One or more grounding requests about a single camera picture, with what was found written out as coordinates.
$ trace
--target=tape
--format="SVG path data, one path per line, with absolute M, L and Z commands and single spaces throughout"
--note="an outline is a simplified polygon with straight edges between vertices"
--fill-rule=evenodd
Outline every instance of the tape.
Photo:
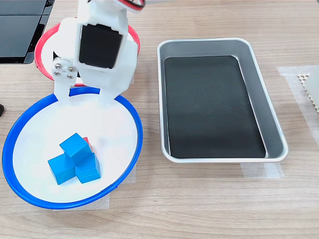
M 319 66 L 293 66 L 293 67 L 277 67 L 281 76 L 286 78 L 286 81 L 294 94 L 296 102 L 307 122 L 307 125 L 319 145 L 319 119 L 313 103 L 309 99 L 306 91 L 301 84 L 298 74 L 309 74 L 311 77 L 319 77 Z
M 241 163 L 241 170 L 245 178 L 273 178 L 284 177 L 280 163 Z

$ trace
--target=metal screw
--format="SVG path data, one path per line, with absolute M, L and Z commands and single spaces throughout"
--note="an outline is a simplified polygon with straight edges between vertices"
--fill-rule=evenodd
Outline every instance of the metal screw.
M 56 64 L 55 64 L 55 68 L 56 68 L 57 70 L 61 70 L 61 69 L 62 69 L 62 65 L 61 65 L 60 63 L 56 63 Z
M 69 67 L 69 72 L 75 72 L 75 69 L 73 67 Z

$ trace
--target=wooden table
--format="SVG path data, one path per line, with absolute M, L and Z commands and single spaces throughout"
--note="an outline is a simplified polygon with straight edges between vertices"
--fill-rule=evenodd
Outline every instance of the wooden table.
M 47 29 L 76 15 L 56 0 Z M 136 183 L 120 185 L 108 210 L 56 212 L 19 198 L 0 171 L 0 238 L 317 239 L 319 148 L 276 67 L 319 63 L 315 0 L 176 0 L 129 14 L 141 39 L 135 83 L 123 95 L 138 110 L 144 146 Z M 156 47 L 178 38 L 248 40 L 290 147 L 281 179 L 244 178 L 239 164 L 172 164 L 160 150 Z M 30 65 L 0 66 L 0 148 L 17 118 L 53 92 Z

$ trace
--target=blue cube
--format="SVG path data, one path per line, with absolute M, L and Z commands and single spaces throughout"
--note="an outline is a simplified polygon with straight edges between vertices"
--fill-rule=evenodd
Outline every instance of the blue cube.
M 89 144 L 78 133 L 60 143 L 60 147 L 75 165 L 80 164 L 92 153 Z
M 75 174 L 81 183 L 101 178 L 100 163 L 95 153 L 92 153 L 81 164 L 76 165 Z
M 51 172 L 58 185 L 75 177 L 75 164 L 61 154 L 48 161 Z

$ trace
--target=red wire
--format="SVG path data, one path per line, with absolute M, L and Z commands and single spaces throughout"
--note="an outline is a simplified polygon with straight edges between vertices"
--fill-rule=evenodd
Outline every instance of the red wire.
M 136 11 L 142 10 L 143 7 L 145 6 L 145 0 L 140 0 L 141 4 L 136 4 L 136 3 L 129 1 L 129 0 L 118 0 L 118 1 L 121 2 L 122 4 L 124 4 L 125 6 L 128 6 L 131 9 L 134 9 Z

